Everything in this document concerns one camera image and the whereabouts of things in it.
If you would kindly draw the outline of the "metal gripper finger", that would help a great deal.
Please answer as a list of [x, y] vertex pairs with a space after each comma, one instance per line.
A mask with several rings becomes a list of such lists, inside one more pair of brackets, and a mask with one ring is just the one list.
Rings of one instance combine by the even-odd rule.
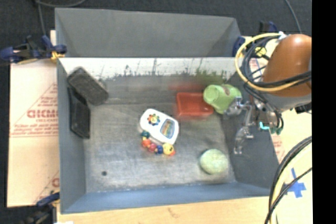
[[243, 153], [243, 143], [245, 140], [253, 139], [254, 135], [250, 131], [249, 126], [241, 127], [235, 135], [234, 139], [234, 154], [241, 155]]
[[227, 116], [238, 116], [243, 110], [248, 110], [249, 107], [249, 101], [244, 101], [242, 98], [235, 98], [229, 107], [224, 111], [224, 114]]

